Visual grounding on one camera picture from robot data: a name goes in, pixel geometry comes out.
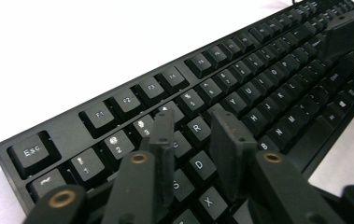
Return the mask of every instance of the black keyboard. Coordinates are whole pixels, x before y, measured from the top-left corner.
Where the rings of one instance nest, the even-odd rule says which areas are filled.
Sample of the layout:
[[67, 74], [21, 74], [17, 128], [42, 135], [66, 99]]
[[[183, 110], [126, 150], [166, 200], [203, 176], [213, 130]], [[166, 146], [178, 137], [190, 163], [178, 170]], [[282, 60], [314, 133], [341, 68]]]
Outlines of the black keyboard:
[[87, 191], [175, 112], [175, 199], [161, 223], [235, 223], [207, 151], [211, 111], [235, 114], [259, 150], [280, 151], [309, 177], [354, 117], [354, 50], [320, 59], [317, 46], [350, 0], [303, 1], [160, 66], [0, 143], [0, 164], [25, 213], [49, 190]]

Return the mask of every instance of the mechanical keyboard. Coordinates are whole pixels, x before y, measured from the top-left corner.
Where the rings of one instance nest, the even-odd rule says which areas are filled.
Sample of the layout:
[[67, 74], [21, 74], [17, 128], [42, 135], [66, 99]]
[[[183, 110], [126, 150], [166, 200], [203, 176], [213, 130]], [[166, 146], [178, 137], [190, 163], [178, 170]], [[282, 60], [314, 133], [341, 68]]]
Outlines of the mechanical keyboard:
[[317, 57], [327, 23], [351, 1], [303, 1], [186, 54], [0, 143], [0, 164], [28, 213], [50, 189], [96, 189], [138, 150], [154, 115], [175, 111], [175, 199], [159, 222], [230, 222], [207, 152], [211, 110], [234, 113], [260, 150], [312, 174], [354, 117], [354, 50]]

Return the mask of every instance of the white background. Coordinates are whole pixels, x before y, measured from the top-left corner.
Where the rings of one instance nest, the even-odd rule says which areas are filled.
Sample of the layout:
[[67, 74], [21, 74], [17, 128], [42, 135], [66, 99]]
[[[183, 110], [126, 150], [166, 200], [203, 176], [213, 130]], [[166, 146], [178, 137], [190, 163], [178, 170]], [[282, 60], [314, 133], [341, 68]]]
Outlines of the white background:
[[[0, 1], [0, 142], [290, 2]], [[0, 169], [0, 223], [23, 219]]]

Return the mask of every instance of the round metal ring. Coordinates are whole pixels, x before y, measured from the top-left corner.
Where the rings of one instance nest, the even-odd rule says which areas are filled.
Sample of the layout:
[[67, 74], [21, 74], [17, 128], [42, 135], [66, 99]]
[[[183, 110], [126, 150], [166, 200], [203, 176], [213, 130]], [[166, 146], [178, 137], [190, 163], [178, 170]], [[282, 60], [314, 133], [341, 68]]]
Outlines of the round metal ring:
[[282, 162], [282, 158], [279, 157], [276, 153], [267, 152], [267, 153], [264, 153], [263, 156], [264, 156], [264, 159], [269, 162], [273, 162], [273, 163]]
[[65, 189], [59, 191], [50, 198], [49, 206], [53, 208], [61, 208], [69, 205], [75, 200], [76, 197], [77, 194], [74, 191], [70, 189]]
[[135, 154], [130, 158], [130, 161], [135, 164], [144, 163], [147, 160], [148, 160], [148, 157], [142, 153]]

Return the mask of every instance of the keyboard frame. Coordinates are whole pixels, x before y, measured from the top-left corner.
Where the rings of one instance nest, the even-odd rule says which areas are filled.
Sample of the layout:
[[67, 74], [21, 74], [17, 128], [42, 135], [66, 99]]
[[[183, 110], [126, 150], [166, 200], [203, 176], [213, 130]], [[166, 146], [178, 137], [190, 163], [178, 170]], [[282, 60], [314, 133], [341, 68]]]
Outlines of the keyboard frame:
[[[329, 1], [327, 2], [328, 6], [333, 6], [334, 2], [339, 2], [339, 1]], [[181, 93], [192, 89], [193, 87], [199, 85], [201, 82], [205, 81], [208, 78], [213, 77], [215, 74], [218, 72], [212, 72], [210, 75], [205, 76], [205, 78], [199, 79], [196, 77], [196, 75], [191, 71], [191, 69], [185, 64], [185, 61], [191, 58], [192, 56], [196, 55], [198, 52], [204, 52], [207, 49], [213, 47], [214, 45], [218, 45], [219, 43], [223, 42], [226, 39], [229, 39], [231, 36], [235, 36], [237, 33], [240, 33], [241, 31], [244, 30], [249, 30], [250, 28], [254, 27], [256, 24], [262, 23], [263, 21], [268, 20], [269, 18], [273, 18], [276, 15], [282, 14], [285, 11], [291, 10], [294, 7], [298, 7], [299, 5], [303, 4], [304, 2], [297, 3], [295, 6], [291, 7], [286, 7], [283, 10], [278, 11], [275, 14], [272, 14], [266, 18], [263, 18], [259, 21], [256, 21], [255, 23], [252, 23], [251, 25], [248, 25], [238, 31], [235, 31], [229, 35], [226, 35], [223, 38], [220, 38], [214, 42], [211, 42], [199, 49], [196, 49], [188, 54], [185, 54], [184, 56], [181, 56], [175, 60], [173, 60], [170, 63], [166, 63], [164, 65], [161, 65], [146, 74], [143, 74], [137, 78], [134, 78], [110, 91], [107, 91], [99, 96], [96, 96], [92, 98], [91, 100], [81, 104], [77, 105], [62, 114], [53, 117], [51, 119], [48, 119], [42, 123], [37, 124], [35, 127], [32, 127], [22, 133], [18, 133], [2, 142], [0, 142], [0, 165], [2, 167], [2, 170], [7, 178], [7, 181], [9, 182], [10, 186], [13, 188], [13, 191], [15, 192], [21, 207], [23, 211], [28, 214], [29, 211], [35, 206], [31, 195], [28, 192], [27, 185], [32, 182], [33, 180], [37, 179], [38, 177], [44, 175], [45, 173], [49, 172], [50, 170], [56, 168], [57, 166], [69, 161], [71, 158], [76, 156], [79, 152], [81, 152], [84, 149], [87, 149], [101, 140], [105, 139], [106, 137], [110, 136], [113, 133], [118, 132], [119, 130], [125, 129], [126, 126], [130, 125], [137, 119], [147, 115], [151, 114], [153, 110], [158, 108], [159, 106], [163, 105], [165, 102], [169, 102], [176, 97], [178, 97]], [[253, 38], [255, 46], [264, 46], [265, 44], [259, 44], [259, 42], [256, 41], [255, 38]], [[224, 68], [227, 68], [230, 66], [230, 64], [241, 60], [242, 58], [245, 58], [248, 56], [251, 52], [255, 51], [251, 50], [245, 54], [243, 54], [240, 57], [237, 57], [233, 61], [226, 63], [223, 65], [221, 68], [219, 68], [217, 71], [220, 71]], [[154, 77], [158, 74], [160, 74], [162, 71], [169, 67], [176, 67], [177, 70], [187, 79], [187, 81], [190, 83], [189, 86], [184, 88], [183, 90], [180, 90], [179, 92], [176, 92], [172, 95], [169, 95], [166, 99], [164, 99], [163, 102], [159, 102], [156, 105], [153, 105], [149, 108], [147, 108], [145, 111], [143, 111], [141, 114], [136, 115], [126, 121], [124, 121], [120, 126], [117, 128], [103, 134], [99, 138], [92, 138], [91, 134], [87, 130], [86, 126], [83, 124], [81, 121], [81, 118], [79, 117], [79, 113], [85, 110], [86, 108], [89, 108], [91, 105], [94, 105], [95, 103], [99, 101], [105, 101], [106, 99], [111, 98], [118, 92], [124, 90], [125, 88], [132, 88], [136, 84], [140, 83], [141, 81], [146, 80], [148, 77]], [[346, 128], [346, 126], [349, 124], [349, 122], [352, 120], [354, 117], [354, 106], [353, 108], [350, 109], [350, 111], [347, 113], [347, 117], [344, 119], [344, 121], [337, 127], [337, 129], [333, 132], [333, 135], [331, 136], [330, 139], [323, 145], [321, 150], [316, 153], [315, 157], [309, 162], [307, 166], [304, 166], [304, 176], [310, 176], [315, 168], [318, 166], [320, 161], [323, 159], [323, 157], [326, 155], [326, 153], [330, 150], [331, 146], [333, 143], [337, 140], [337, 137], [340, 135], [340, 133]], [[47, 168], [41, 170], [40, 172], [36, 173], [35, 175], [32, 175], [30, 178], [27, 179], [21, 179], [17, 169], [15, 168], [12, 160], [10, 159], [7, 149], [14, 144], [22, 141], [23, 139], [26, 139], [34, 134], [40, 133], [46, 131], [53, 142], [55, 143], [59, 153], [61, 154], [61, 158], [53, 163], [52, 165], [48, 166]], [[294, 152], [292, 155], [290, 153], [287, 153], [288, 157], [291, 157], [295, 159], [297, 152]]]

